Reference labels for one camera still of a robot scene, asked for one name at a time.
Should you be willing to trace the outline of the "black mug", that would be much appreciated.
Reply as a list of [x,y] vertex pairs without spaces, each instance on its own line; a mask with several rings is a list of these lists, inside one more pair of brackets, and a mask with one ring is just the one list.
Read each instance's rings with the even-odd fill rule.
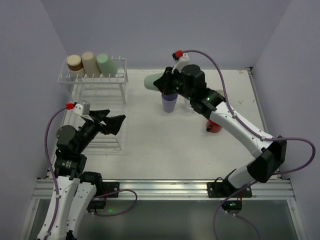
[[218,98],[219,98],[221,101],[225,102],[225,101],[226,101],[226,98],[225,98],[224,91],[221,90],[221,89],[218,89],[218,90],[216,90],[216,92],[217,92],[217,94],[218,94]]

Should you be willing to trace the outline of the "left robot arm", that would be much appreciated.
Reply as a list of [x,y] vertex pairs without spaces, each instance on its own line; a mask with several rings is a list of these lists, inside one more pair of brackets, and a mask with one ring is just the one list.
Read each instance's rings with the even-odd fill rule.
[[83,151],[98,135],[117,135],[126,116],[109,116],[110,110],[90,110],[84,124],[62,126],[53,171],[54,188],[39,240],[75,240],[80,223],[92,198],[103,193],[102,175],[84,171],[87,157]]

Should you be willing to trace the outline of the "clear faceted glass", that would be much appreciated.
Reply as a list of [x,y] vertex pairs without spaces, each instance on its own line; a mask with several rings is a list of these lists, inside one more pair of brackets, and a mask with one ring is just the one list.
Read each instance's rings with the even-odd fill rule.
[[184,99],[184,107],[188,114],[193,114],[195,112],[191,106],[190,100],[187,98]]

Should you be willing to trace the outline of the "red cup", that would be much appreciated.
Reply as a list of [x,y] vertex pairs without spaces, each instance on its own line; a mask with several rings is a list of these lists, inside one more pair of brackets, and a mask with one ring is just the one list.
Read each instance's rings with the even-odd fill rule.
[[208,133],[218,133],[220,132],[222,129],[222,127],[213,122],[212,120],[208,119],[207,122],[206,122],[206,132]]

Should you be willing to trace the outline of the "lavender cup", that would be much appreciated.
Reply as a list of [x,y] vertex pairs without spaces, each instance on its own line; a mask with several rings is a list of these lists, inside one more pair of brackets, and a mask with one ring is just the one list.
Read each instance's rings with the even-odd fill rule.
[[178,99],[178,94],[177,93],[162,94],[161,95],[161,100],[162,100],[163,110],[166,113],[172,113],[174,111],[174,109],[175,109],[177,99]]

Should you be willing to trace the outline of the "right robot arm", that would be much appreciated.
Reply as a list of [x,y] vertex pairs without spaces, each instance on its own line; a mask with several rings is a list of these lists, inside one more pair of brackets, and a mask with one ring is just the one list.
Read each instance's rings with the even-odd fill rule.
[[223,194],[230,196],[254,181],[266,183],[284,163],[287,142],[268,141],[269,134],[228,109],[225,97],[207,87],[205,73],[198,65],[186,65],[182,71],[167,67],[153,85],[165,95],[178,94],[189,100],[195,112],[222,126],[253,156],[251,162],[234,169],[223,179],[222,185],[216,188]]

